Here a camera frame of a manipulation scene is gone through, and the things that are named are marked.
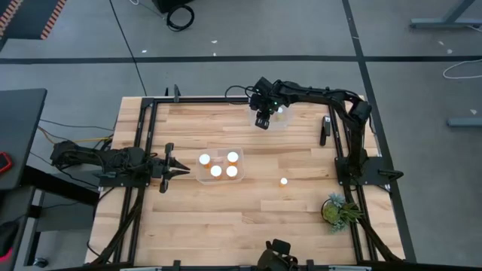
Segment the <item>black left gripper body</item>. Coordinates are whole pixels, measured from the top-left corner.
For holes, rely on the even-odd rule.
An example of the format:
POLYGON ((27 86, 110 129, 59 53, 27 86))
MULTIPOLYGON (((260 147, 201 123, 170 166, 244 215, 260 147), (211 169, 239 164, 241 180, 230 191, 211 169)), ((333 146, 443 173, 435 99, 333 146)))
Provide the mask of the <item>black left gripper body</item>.
POLYGON ((172 142, 166 144, 164 159, 159 158, 157 153, 151 153, 148 155, 148 162, 151 166, 151 177, 161 179, 161 193, 167 192, 169 180, 172 178, 170 168, 174 166, 174 157, 172 156, 173 149, 174 144, 172 142))

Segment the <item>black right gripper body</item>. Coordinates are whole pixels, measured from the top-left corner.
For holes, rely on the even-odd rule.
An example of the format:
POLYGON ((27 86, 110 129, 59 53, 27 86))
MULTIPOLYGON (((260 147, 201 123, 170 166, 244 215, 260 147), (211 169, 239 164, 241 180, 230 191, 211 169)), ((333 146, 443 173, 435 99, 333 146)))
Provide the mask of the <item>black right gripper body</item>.
POLYGON ((270 116, 276 113, 280 106, 280 99, 271 94, 273 84, 265 77, 261 77, 253 87, 253 94, 249 100, 249 107, 256 112, 255 125, 268 129, 270 116))

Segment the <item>clear plastic bin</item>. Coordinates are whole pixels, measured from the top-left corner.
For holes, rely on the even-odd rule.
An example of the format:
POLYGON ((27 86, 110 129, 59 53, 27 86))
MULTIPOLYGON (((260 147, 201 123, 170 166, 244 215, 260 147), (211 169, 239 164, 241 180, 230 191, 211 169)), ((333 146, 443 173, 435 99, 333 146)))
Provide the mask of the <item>clear plastic bin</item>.
POLYGON ((231 148, 210 148, 204 149, 199 153, 199 156, 196 160, 197 164, 195 167, 195 175, 196 179, 204 184, 231 184, 241 181, 245 177, 245 163, 244 163, 244 153, 241 147, 231 147, 231 148), (238 168, 238 176, 236 179, 229 179, 226 175, 226 168, 229 166, 227 161, 227 154, 231 151, 236 151, 239 154, 239 162, 236 165, 238 168), (206 169, 199 163, 199 156, 201 154, 208 154, 211 157, 211 167, 212 166, 220 166, 223 169, 222 177, 220 179, 214 179, 210 174, 210 169, 206 169))
MULTIPOLYGON (((276 120, 276 113, 274 113, 273 115, 270 116, 270 125, 269 125, 268 129, 283 129, 283 128, 287 127, 287 125, 290 123, 291 117, 292 117, 291 109, 284 106, 282 103, 281 103, 280 107, 283 107, 283 109, 284 109, 284 115, 285 115, 284 121, 278 122, 276 120)), ((256 126, 255 125, 256 112, 251 110, 250 116, 254 120, 254 126, 256 126)))

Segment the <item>black handheld device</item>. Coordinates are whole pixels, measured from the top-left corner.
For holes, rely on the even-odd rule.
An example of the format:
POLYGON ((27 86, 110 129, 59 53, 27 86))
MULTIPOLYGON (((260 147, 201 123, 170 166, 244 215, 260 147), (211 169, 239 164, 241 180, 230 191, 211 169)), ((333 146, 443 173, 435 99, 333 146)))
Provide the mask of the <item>black handheld device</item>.
POLYGON ((319 144, 321 146, 326 145, 327 137, 331 135, 331 118, 329 116, 324 116, 322 118, 322 128, 320 133, 319 144))

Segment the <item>potted succulent plant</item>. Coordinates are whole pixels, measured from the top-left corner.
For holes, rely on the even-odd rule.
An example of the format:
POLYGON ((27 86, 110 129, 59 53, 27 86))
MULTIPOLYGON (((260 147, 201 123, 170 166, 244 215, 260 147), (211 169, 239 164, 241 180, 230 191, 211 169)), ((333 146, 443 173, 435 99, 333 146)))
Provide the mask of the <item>potted succulent plant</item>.
POLYGON ((323 220, 331 225, 331 231, 336 233, 345 230, 351 223, 356 224, 364 213, 354 202, 347 202, 342 195, 331 193, 322 204, 321 214, 323 220))

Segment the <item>black box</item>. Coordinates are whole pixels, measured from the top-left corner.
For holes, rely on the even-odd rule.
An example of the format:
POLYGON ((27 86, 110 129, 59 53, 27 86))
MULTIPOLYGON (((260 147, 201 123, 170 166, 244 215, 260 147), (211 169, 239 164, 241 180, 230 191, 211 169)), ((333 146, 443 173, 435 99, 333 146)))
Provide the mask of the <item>black box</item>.
POLYGON ((193 0, 151 0, 155 8, 159 10, 162 14, 168 13, 174 7, 179 5, 186 5, 193 0))

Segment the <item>black desk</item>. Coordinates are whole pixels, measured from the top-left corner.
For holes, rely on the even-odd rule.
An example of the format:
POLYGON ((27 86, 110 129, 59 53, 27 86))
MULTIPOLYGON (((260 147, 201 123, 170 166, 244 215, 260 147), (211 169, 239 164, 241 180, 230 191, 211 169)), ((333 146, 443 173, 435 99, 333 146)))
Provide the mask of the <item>black desk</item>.
POLYGON ((13 163, 0 172, 0 190, 20 186, 46 95, 46 89, 0 90, 0 153, 13 163))

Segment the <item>black device with glowing light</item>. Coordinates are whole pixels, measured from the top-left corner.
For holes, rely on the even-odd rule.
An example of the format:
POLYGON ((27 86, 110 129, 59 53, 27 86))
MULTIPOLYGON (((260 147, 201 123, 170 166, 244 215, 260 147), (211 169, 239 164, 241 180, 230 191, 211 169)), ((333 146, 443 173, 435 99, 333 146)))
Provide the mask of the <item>black device with glowing light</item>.
POLYGON ((19 228, 18 221, 7 221, 0 224, 0 263, 7 262, 12 258, 19 228))

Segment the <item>grey table foot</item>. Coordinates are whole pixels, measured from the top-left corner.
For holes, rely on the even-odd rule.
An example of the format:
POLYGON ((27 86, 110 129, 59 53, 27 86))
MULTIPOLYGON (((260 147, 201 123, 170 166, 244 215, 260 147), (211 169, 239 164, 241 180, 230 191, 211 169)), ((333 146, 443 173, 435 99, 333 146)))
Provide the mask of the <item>grey table foot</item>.
POLYGON ((413 29, 427 28, 476 28, 482 26, 482 19, 461 18, 465 11, 475 3, 476 0, 460 0, 449 11, 439 18, 413 18, 410 20, 409 27, 413 29))
POLYGON ((482 127, 482 117, 454 117, 447 120, 451 127, 482 127))

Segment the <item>black mat with orange stripes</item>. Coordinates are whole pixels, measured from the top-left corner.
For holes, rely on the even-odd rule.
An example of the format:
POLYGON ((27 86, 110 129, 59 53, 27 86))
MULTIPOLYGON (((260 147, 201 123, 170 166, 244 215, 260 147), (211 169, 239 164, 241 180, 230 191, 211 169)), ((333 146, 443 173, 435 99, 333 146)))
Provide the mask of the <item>black mat with orange stripes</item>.
POLYGON ((45 40, 68 0, 0 0, 0 40, 45 40))

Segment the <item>black aluminium table frame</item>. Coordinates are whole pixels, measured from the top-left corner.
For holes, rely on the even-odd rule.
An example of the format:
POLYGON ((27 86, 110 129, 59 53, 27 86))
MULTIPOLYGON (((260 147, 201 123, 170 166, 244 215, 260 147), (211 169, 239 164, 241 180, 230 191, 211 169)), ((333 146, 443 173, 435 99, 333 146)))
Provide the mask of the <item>black aluminium table frame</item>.
POLYGON ((199 153, 210 148, 241 147, 245 177, 231 184, 204 185, 192 172, 175 177, 168 191, 153 180, 145 190, 136 250, 126 236, 121 259, 137 266, 252 265, 266 241, 281 239, 301 262, 355 263, 349 230, 332 233, 320 208, 331 193, 341 193, 330 136, 319 144, 324 105, 298 103, 283 129, 262 130, 253 125, 249 109, 215 97, 187 97, 179 103, 164 99, 156 111, 141 109, 142 99, 122 100, 114 133, 115 148, 143 145, 173 154, 193 172, 199 153), (281 178, 288 184, 280 187, 281 178))

